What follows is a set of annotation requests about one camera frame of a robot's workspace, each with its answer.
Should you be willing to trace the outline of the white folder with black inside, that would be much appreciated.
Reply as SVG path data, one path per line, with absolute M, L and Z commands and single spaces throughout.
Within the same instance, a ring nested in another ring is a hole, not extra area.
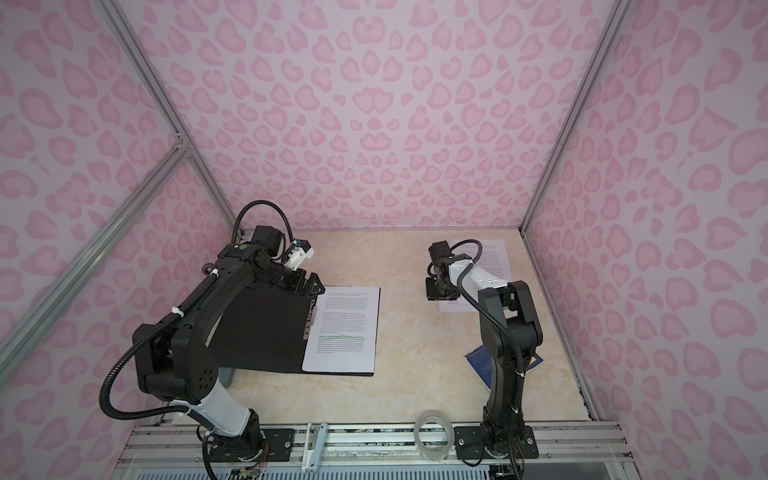
M 284 374 L 301 371 L 310 299 L 266 287 L 241 292 L 225 310 L 209 343 L 221 367 Z

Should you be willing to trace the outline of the printed paper sheet green highlight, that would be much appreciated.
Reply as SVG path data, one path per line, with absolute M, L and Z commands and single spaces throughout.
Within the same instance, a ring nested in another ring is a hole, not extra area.
M 378 287 L 328 287 L 318 297 L 301 371 L 373 375 L 380 294 Z

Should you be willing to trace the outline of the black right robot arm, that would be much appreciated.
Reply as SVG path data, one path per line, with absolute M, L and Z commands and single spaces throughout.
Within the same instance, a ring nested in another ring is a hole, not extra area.
M 483 347 L 490 357 L 490 394 L 481 422 L 484 448 L 492 455 L 539 456 L 523 413 L 526 373 L 543 330 L 529 285 L 496 277 L 466 254 L 434 256 L 427 267 L 430 301 L 465 299 L 477 312 Z

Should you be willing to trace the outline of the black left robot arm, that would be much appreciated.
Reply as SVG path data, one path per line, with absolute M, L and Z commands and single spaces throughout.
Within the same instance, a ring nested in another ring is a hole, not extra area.
M 325 287 L 301 265 L 314 250 L 307 240 L 283 241 L 259 226 L 205 265 L 205 285 L 174 320 L 134 333 L 140 389 L 205 427 L 208 446 L 229 460 L 262 459 L 267 441 L 257 413 L 226 390 L 221 368 L 299 373 L 307 325 Z

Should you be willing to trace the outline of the silver metal folder clip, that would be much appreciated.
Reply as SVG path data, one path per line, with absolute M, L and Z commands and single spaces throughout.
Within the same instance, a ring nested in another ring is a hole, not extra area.
M 304 324 L 302 339 L 304 341 L 308 341 L 311 333 L 311 329 L 314 325 L 315 317 L 316 317 L 316 310 L 317 306 L 315 303 L 312 304 L 312 306 L 309 308 L 308 315 Z

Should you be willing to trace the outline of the blue booklet with yellow label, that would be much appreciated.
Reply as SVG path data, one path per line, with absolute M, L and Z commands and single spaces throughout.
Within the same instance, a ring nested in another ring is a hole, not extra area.
M 487 389 L 491 387 L 492 360 L 487 349 L 479 346 L 465 355 L 465 359 Z

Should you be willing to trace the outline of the grey sponge block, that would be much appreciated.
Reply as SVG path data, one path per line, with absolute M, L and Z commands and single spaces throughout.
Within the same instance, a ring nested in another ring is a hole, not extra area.
M 229 388 L 232 385 L 234 375 L 234 368 L 220 367 L 218 369 L 218 380 L 224 388 Z

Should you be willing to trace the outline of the clear tape roll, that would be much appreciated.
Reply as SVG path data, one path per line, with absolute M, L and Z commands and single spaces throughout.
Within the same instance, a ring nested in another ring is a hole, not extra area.
M 438 410 L 426 410 L 413 427 L 414 446 L 422 459 L 446 460 L 455 442 L 453 424 Z

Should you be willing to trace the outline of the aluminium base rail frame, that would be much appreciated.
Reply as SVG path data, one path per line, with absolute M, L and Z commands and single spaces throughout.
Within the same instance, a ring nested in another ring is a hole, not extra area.
M 535 422 L 539 456 L 519 459 L 526 479 L 636 479 L 625 436 L 615 423 Z M 507 458 L 480 458 L 476 434 L 457 426 L 446 460 L 430 462 L 414 446 L 404 423 L 269 425 L 268 459 L 226 463 L 211 457 L 218 479 L 508 479 Z M 138 427 L 120 454 L 114 479 L 204 479 L 201 430 L 191 425 Z

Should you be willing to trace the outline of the left back aluminium corner post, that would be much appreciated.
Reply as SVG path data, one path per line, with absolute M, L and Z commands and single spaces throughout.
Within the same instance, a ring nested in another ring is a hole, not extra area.
M 93 1 L 93 4 L 111 29 L 118 45 L 144 84 L 149 97 L 153 100 L 159 113 L 176 137 L 177 143 L 187 150 L 190 161 L 211 196 L 214 205 L 223 215 L 229 227 L 232 228 L 236 220 L 236 214 L 233 212 L 222 188 L 216 182 L 211 169 L 206 164 L 203 155 L 193 141 L 191 133 L 171 99 L 168 89 L 152 65 L 148 54 L 141 45 L 138 34 L 130 24 L 119 2 L 97 0 Z

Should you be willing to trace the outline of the aluminium corner post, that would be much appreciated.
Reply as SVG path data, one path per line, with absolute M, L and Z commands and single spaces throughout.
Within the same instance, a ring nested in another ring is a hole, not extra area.
M 236 220 L 236 214 L 233 212 L 222 188 L 216 182 L 211 169 L 206 164 L 203 155 L 193 141 L 191 133 L 171 99 L 168 89 L 152 65 L 148 54 L 141 45 L 138 34 L 130 24 L 119 2 L 97 0 L 93 1 L 93 4 L 111 29 L 118 45 L 144 84 L 149 97 L 153 100 L 159 113 L 176 137 L 177 143 L 187 150 L 190 161 L 211 196 L 214 205 L 223 215 L 229 227 L 232 228 Z
M 520 235 L 525 238 L 533 229 L 533 223 L 544 202 L 544 196 L 552 182 L 555 170 L 569 145 L 571 138 L 578 129 L 579 122 L 586 112 L 590 97 L 599 84 L 613 51 L 615 50 L 627 22 L 631 20 L 636 1 L 614 1 L 606 24 L 598 37 L 596 49 L 587 62 L 582 78 L 566 112 L 555 143 L 545 162 L 542 175 L 534 189 L 531 203 L 526 210 L 519 228 Z

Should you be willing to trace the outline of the diagonal aluminium frame bar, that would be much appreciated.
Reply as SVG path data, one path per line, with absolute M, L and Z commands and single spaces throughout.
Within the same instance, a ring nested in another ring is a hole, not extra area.
M 63 274 L 39 301 L 22 317 L 8 340 L 1 346 L 1 383 L 5 385 L 42 341 L 63 310 L 81 292 L 95 271 L 122 241 L 126 233 L 156 195 L 187 159 L 188 145 L 180 143 L 170 150 L 161 164 L 152 170 L 131 193 L 105 225 L 78 253 Z

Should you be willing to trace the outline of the right back aluminium corner post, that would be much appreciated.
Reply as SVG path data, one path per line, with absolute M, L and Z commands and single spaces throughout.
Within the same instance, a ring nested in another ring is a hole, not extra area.
M 520 235 L 525 238 L 533 229 L 533 223 L 544 202 L 544 196 L 552 182 L 555 170 L 569 145 L 571 138 L 578 129 L 579 122 L 586 112 L 590 97 L 599 84 L 613 51 L 615 50 L 627 22 L 631 20 L 636 1 L 614 1 L 606 24 L 598 37 L 596 49 L 587 62 L 582 78 L 566 112 L 555 143 L 545 162 L 542 175 L 534 189 L 531 203 L 526 210 L 519 228 Z

